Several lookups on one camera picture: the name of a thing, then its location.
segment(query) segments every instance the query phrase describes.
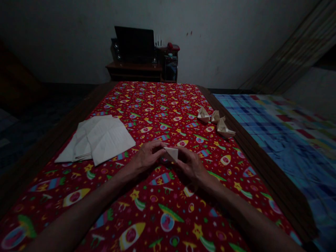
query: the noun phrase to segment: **speaker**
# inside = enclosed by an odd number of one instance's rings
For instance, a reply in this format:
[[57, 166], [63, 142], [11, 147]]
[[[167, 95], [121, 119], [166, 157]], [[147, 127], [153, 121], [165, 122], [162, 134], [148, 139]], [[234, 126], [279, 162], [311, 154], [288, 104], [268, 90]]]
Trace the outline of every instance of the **speaker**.
[[154, 49], [154, 57], [152, 59], [152, 64], [157, 64], [159, 62], [159, 55], [158, 55], [159, 50]]
[[112, 57], [114, 61], [122, 61], [123, 57], [120, 53], [119, 50], [119, 43], [117, 38], [111, 38], [112, 41], [112, 46], [111, 46], [111, 52], [112, 52]]

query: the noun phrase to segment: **curtain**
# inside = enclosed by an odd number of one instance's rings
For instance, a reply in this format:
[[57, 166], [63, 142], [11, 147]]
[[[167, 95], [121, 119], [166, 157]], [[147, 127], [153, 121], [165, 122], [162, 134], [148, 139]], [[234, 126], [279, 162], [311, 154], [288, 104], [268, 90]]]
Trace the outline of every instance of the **curtain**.
[[286, 43], [240, 88], [283, 94], [336, 44], [336, 1], [322, 0]]

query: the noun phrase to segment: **dark floor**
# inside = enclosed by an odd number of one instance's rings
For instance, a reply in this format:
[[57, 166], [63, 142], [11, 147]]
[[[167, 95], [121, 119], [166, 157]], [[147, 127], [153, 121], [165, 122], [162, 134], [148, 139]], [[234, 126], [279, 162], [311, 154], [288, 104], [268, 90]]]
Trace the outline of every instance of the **dark floor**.
[[89, 93], [53, 93], [18, 117], [19, 121], [0, 133], [9, 144], [0, 148], [0, 175], [7, 171], [59, 120], [68, 114]]

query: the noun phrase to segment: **red object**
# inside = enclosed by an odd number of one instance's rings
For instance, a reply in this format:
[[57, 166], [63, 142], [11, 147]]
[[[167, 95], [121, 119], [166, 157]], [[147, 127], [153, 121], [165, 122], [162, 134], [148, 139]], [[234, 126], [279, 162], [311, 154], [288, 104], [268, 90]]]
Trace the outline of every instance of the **red object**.
[[[107, 103], [113, 107], [105, 108]], [[212, 114], [194, 85], [120, 82], [88, 118], [102, 112], [119, 116], [136, 146], [97, 167], [92, 160], [55, 164], [65, 144], [0, 222], [0, 250], [26, 246], [35, 232], [114, 176], [153, 139], [198, 153], [212, 176], [296, 237], [235, 140], [209, 131], [213, 124], [198, 122], [200, 105]], [[186, 127], [191, 123], [195, 127]], [[125, 191], [92, 225], [77, 251], [249, 251], [219, 203], [165, 159]]]
[[305, 113], [303, 113], [303, 111], [301, 110], [293, 110], [294, 112], [298, 113], [299, 115], [301, 115], [302, 117], [306, 118], [309, 122], [315, 122], [316, 120], [314, 118], [312, 118], [309, 115], [306, 115]]
[[315, 139], [315, 137], [313, 137], [312, 135], [310, 135], [307, 131], [303, 129], [297, 129], [296, 131], [300, 132], [302, 135], [304, 135], [308, 139]]
[[178, 45], [172, 44], [170, 42], [168, 43], [167, 47], [171, 51], [179, 51], [180, 50], [180, 47]]
[[258, 98], [258, 96], [256, 96], [256, 95], [250, 95], [250, 97], [251, 97], [253, 100], [260, 100], [260, 99]]
[[292, 119], [289, 118], [287, 115], [276, 115], [276, 116], [279, 117], [279, 119], [284, 122], [292, 121]]

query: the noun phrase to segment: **wall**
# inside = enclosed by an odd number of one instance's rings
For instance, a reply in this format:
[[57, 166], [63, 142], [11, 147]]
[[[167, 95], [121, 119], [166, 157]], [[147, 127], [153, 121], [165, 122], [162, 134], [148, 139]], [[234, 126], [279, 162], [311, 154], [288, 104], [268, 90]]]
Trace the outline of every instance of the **wall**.
[[283, 96], [336, 123], [336, 71], [312, 67]]
[[42, 82], [103, 83], [114, 25], [181, 48], [179, 82], [238, 88], [318, 0], [2, 0], [0, 36]]

